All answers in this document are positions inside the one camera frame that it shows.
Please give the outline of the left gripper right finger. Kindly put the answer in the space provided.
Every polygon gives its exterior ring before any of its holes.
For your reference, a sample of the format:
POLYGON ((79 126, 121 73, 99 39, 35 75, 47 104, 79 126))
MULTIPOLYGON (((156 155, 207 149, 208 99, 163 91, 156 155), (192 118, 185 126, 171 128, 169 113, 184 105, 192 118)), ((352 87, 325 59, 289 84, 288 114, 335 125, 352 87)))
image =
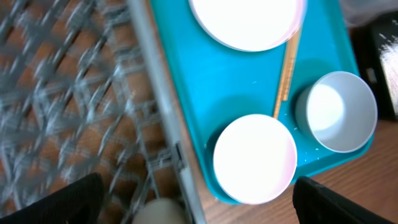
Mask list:
POLYGON ((393 224, 305 176, 297 179, 292 202, 301 224, 393 224))

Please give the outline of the small white plate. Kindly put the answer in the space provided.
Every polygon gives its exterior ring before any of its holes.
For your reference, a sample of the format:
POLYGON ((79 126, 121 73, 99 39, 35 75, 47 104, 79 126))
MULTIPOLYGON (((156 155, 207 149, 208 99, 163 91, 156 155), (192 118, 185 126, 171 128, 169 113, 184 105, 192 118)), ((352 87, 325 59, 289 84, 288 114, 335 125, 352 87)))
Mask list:
POLYGON ((297 147, 280 121, 249 114, 221 132, 213 167, 227 195, 240 203, 259 205, 274 200, 290 185, 297 167, 297 147))

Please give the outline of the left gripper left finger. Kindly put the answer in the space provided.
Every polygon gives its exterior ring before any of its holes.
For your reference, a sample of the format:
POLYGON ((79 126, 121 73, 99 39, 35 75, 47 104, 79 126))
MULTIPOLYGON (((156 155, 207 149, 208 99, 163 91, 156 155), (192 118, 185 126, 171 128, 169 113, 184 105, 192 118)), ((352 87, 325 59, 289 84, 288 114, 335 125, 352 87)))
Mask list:
POLYGON ((1 218, 1 224, 96 223, 103 200, 103 179, 93 173, 1 218))

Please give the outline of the wooden chopstick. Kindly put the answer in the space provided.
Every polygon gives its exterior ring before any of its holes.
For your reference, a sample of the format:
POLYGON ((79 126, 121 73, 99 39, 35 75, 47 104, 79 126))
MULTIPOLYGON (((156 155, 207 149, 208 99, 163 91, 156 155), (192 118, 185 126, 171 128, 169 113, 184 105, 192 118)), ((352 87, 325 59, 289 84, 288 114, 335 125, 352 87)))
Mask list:
POLYGON ((293 77, 295 62, 297 58, 298 47, 300 43, 302 28, 287 41, 282 72, 280 74, 279 87, 275 100, 273 118, 278 119, 282 103, 289 99, 290 85, 293 77))

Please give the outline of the large white plate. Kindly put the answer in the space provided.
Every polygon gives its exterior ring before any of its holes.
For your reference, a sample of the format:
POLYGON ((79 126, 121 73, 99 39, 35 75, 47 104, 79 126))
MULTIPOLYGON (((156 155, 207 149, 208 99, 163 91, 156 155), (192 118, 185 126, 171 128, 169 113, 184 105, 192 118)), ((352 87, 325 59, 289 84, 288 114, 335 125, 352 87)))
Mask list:
POLYGON ((189 0, 201 28, 217 42, 262 52, 288 41, 302 26, 307 0, 189 0))

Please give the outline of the grey bowl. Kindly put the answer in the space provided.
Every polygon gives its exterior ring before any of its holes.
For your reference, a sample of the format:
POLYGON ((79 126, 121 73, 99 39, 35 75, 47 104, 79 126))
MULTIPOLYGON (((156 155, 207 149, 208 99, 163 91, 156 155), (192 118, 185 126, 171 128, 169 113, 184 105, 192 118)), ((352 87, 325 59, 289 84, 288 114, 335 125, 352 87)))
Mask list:
POLYGON ((299 94, 295 120, 304 135, 324 148, 350 153, 361 149, 374 134, 377 103, 361 77, 331 72, 299 94))

